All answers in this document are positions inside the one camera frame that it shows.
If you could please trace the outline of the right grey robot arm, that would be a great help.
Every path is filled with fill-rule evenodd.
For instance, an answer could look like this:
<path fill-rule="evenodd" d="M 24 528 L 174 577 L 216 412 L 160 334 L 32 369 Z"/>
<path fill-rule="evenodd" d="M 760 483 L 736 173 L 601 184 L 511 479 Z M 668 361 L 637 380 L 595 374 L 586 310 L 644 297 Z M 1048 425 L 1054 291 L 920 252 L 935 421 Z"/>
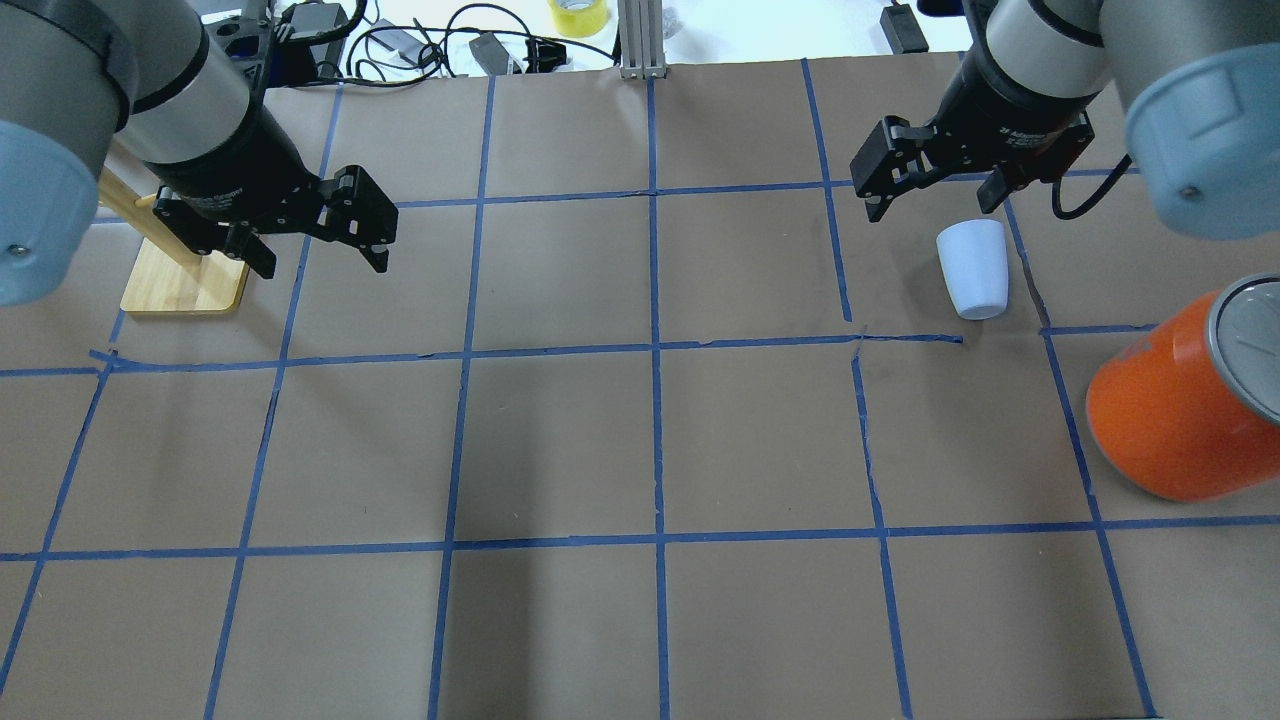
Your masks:
<path fill-rule="evenodd" d="M 983 213 L 1039 182 L 1061 220 L 1092 208 L 1130 168 L 1179 234 L 1251 240 L 1277 213 L 1275 1 L 927 1 L 960 15 L 973 44 L 923 126 L 881 119 L 850 163 L 870 222 L 948 177 L 984 173 Z M 1108 86 L 1125 156 L 1079 208 L 1060 183 L 1094 140 L 1088 106 Z"/>

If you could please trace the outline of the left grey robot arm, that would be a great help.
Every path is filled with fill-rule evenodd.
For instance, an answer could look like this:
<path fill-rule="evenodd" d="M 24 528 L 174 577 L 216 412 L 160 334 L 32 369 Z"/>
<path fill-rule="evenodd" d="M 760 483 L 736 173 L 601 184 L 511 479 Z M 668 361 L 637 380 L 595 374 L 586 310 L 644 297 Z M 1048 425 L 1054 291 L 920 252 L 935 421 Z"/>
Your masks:
<path fill-rule="evenodd" d="M 114 143 L 159 181 L 152 214 L 179 261 L 219 254 L 270 279 L 265 238 L 301 233 L 387 272 L 397 206 L 362 167 L 311 172 L 265 105 L 315 81 L 314 49 L 365 9 L 310 29 L 270 3 L 209 24 L 186 1 L 5 1 L 3 304 L 67 278 Z"/>

